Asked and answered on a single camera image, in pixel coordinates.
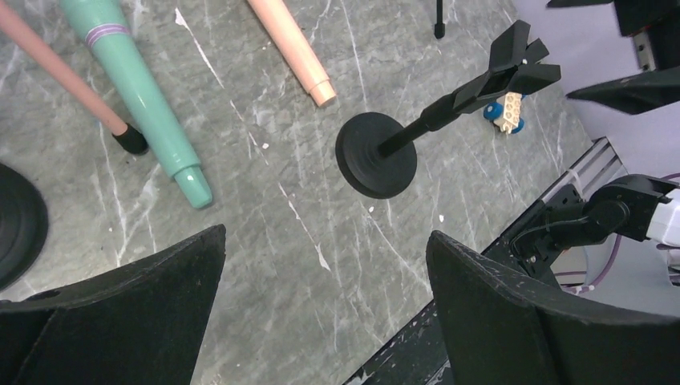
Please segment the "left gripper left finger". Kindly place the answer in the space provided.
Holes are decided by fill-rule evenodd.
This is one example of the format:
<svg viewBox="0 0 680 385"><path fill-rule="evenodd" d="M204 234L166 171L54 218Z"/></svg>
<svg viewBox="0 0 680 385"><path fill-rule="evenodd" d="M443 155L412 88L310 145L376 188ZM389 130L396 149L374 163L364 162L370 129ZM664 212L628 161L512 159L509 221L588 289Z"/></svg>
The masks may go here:
<svg viewBox="0 0 680 385"><path fill-rule="evenodd" d="M225 263L223 225L1 304L4 384L188 384Z"/></svg>

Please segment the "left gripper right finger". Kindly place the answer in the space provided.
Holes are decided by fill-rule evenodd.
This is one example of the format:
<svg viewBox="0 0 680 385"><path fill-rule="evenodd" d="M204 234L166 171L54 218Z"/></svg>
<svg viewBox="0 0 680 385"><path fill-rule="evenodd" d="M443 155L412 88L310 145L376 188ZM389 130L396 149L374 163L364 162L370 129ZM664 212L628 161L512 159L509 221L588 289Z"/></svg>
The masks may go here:
<svg viewBox="0 0 680 385"><path fill-rule="evenodd" d="M538 283L508 283L508 299L535 312L557 382L676 384L679 320L623 309Z"/></svg>

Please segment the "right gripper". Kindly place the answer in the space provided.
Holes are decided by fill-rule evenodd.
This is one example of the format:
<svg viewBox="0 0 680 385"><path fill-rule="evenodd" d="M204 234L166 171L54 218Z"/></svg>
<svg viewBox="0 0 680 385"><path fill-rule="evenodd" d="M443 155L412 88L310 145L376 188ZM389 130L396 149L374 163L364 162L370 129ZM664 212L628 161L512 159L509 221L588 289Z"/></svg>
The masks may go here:
<svg viewBox="0 0 680 385"><path fill-rule="evenodd" d="M615 0L621 36L646 33L657 69L569 92L569 99L639 115L679 101L679 0Z"/></svg>

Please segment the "black mic stand with clip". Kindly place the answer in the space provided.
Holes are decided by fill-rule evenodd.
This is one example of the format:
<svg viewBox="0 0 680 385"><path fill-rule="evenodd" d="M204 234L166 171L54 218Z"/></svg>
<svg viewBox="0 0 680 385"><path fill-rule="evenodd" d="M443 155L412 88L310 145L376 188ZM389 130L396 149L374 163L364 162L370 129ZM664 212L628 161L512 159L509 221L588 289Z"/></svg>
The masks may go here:
<svg viewBox="0 0 680 385"><path fill-rule="evenodd" d="M491 45L488 69L446 94L404 127L378 112L355 115L340 129L335 157L346 181L361 194L390 199L413 181L417 169L414 141L472 114L508 92L531 95L561 79L556 64L543 63L547 47L528 40L530 26L514 22Z"/></svg>

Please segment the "green toy microphone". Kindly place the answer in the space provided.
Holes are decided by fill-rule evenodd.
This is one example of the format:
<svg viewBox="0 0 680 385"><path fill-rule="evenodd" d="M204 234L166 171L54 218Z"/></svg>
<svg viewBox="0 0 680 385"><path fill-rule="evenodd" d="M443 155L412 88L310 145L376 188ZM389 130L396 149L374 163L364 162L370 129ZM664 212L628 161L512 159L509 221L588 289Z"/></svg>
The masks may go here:
<svg viewBox="0 0 680 385"><path fill-rule="evenodd" d="M64 0L59 6L98 59L161 168L193 208L211 204L200 159L138 51L119 2Z"/></svg>

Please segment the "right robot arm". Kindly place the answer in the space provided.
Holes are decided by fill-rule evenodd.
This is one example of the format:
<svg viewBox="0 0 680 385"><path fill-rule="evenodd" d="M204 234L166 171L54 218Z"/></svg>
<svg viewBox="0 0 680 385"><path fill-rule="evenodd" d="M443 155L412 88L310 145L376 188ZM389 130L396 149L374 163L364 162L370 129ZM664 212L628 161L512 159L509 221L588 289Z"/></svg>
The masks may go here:
<svg viewBox="0 0 680 385"><path fill-rule="evenodd" d="M613 2L621 36L634 41L640 73L583 87L568 98L640 115L679 101L679 3ZM574 246L598 245L616 233L636 241L679 241L679 187L633 174L596 190L587 201L549 209L540 224L509 243L515 256L548 256Z"/></svg>

